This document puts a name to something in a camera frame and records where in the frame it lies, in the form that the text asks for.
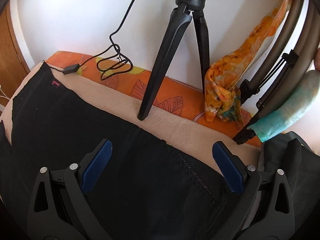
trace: wooden door frame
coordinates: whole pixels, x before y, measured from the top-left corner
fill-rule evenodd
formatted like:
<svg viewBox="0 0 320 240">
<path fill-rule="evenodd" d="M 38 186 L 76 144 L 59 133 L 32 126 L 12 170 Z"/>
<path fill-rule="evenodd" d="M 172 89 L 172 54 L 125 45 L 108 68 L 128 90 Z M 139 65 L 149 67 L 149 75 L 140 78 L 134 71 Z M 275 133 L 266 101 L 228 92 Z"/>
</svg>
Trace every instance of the wooden door frame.
<svg viewBox="0 0 320 240">
<path fill-rule="evenodd" d="M 11 36 L 11 40 L 12 40 L 13 46 L 14 46 L 14 48 L 15 48 L 15 50 L 17 52 L 17 55 L 18 55 L 22 65 L 23 65 L 23 68 L 25 69 L 27 74 L 29 74 L 30 73 L 30 69 L 28 67 L 27 62 L 25 61 L 25 59 L 23 57 L 23 54 L 22 54 L 22 52 L 20 50 L 16 35 L 14 33 L 14 29 L 13 29 L 13 25 L 12 25 L 12 19 L 11 19 L 10 1 L 8 2 L 8 4 L 7 4 L 6 8 L 4 9 L 3 13 L 6 13 L 6 16 L 7 16 L 9 33 L 10 33 L 10 36 Z"/>
</svg>

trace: metal pole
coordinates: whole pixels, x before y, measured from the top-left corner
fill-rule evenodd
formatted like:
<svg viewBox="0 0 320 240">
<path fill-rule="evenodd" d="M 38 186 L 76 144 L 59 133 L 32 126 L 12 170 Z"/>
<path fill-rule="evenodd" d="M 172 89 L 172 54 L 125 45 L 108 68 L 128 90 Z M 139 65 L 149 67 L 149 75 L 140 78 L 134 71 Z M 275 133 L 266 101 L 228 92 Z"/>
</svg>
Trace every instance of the metal pole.
<svg viewBox="0 0 320 240">
<path fill-rule="evenodd" d="M 316 10 L 310 30 L 296 65 L 286 75 L 281 87 L 276 90 L 276 93 L 273 93 L 266 106 L 257 113 L 259 119 L 277 110 L 289 98 L 314 59 L 320 41 L 320 15 Z"/>
<path fill-rule="evenodd" d="M 275 65 L 282 52 L 284 51 L 285 46 L 287 45 L 289 39 L 292 36 L 292 33 L 297 25 L 304 0 L 293 0 L 292 5 L 287 17 L 287 20 L 284 23 L 282 31 L 276 40 L 276 43 L 272 47 L 270 53 L 268 54 L 266 60 L 263 62 L 261 67 L 258 69 L 254 77 L 248 84 L 249 89 L 257 90 L 261 81 L 267 76 L 272 67 Z"/>
<path fill-rule="evenodd" d="M 314 11 L 315 11 L 315 6 L 313 5 L 313 2 L 310 0 L 309 1 L 309 6 L 308 6 L 308 12 L 306 16 L 305 23 L 303 25 L 300 37 L 297 41 L 297 44 L 293 51 L 299 56 L 302 52 L 302 49 L 304 45 L 306 44 L 306 40 L 309 36 L 310 29 L 311 29 L 311 24 L 314 16 Z M 278 88 L 279 84 L 281 83 L 281 80 L 283 79 L 284 76 L 287 76 L 291 72 L 291 68 L 289 67 L 290 65 L 287 63 L 282 70 L 280 71 L 279 75 L 276 77 L 272 85 L 268 88 L 268 90 L 265 92 L 265 94 L 259 99 L 257 102 L 257 108 L 261 109 L 261 107 L 264 107 L 265 104 L 267 104 L 267 100 L 269 97 L 276 91 Z"/>
</svg>

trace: teal cloth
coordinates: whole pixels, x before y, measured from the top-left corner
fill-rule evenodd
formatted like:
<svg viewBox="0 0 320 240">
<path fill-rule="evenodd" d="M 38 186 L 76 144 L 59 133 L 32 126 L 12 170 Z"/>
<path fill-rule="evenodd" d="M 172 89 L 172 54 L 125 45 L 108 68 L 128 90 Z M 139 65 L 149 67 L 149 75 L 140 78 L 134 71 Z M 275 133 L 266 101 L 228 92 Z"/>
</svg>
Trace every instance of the teal cloth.
<svg viewBox="0 0 320 240">
<path fill-rule="evenodd" d="M 248 127 L 262 142 L 268 141 L 296 123 L 311 108 L 320 91 L 320 71 L 306 73 L 289 99 L 276 111 Z"/>
</svg>

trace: white cable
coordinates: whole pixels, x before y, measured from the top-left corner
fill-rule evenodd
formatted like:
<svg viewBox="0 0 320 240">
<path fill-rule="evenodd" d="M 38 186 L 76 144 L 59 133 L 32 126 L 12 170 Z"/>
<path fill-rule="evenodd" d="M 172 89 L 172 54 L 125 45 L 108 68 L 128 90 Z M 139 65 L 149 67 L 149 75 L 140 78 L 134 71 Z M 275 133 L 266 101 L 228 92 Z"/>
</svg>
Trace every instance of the white cable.
<svg viewBox="0 0 320 240">
<path fill-rule="evenodd" d="M 3 97 L 3 96 L 0 96 L 0 98 L 5 98 L 5 99 L 8 99 L 8 100 L 10 100 L 10 98 L 7 98 L 7 97 Z"/>
<path fill-rule="evenodd" d="M 4 94 L 4 97 L 5 97 L 5 98 L 7 98 L 7 99 L 10 100 L 10 98 L 2 91 L 1 86 L 0 86 L 0 92 Z"/>
</svg>

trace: tripod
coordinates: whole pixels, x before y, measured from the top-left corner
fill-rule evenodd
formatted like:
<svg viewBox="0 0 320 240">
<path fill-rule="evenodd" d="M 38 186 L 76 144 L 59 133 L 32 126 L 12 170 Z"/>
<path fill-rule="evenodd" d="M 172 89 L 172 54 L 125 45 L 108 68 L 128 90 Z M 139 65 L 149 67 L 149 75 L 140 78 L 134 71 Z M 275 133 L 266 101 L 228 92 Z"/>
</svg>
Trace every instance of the tripod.
<svg viewBox="0 0 320 240">
<path fill-rule="evenodd" d="M 196 28 L 202 86 L 204 91 L 204 77 L 210 67 L 209 33 L 203 13 L 205 0 L 176 0 L 176 5 L 178 5 L 178 7 L 171 13 L 169 25 L 165 32 L 142 100 L 138 114 L 138 119 L 141 121 L 144 120 L 150 112 L 165 74 L 169 69 L 174 54 L 176 53 L 192 18 Z"/>
</svg>

